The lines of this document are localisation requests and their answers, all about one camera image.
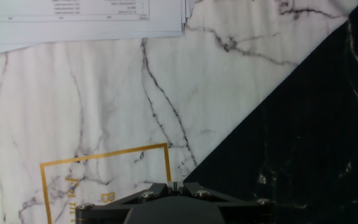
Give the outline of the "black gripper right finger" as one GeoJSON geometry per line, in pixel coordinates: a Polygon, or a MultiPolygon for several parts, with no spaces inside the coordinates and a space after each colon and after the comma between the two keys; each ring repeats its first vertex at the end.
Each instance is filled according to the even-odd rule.
{"type": "Polygon", "coordinates": [[[267,198],[245,201],[202,187],[197,182],[175,182],[175,195],[217,205],[225,223],[274,224],[275,203],[267,198]]]}

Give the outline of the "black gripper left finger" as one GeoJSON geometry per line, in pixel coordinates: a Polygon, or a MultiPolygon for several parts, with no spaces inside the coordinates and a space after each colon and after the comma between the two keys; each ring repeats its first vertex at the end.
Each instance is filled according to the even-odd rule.
{"type": "Polygon", "coordinates": [[[170,193],[172,188],[167,184],[156,183],[149,189],[105,205],[82,203],[75,208],[75,224],[123,224],[130,210],[136,205],[167,197],[170,193]]]}

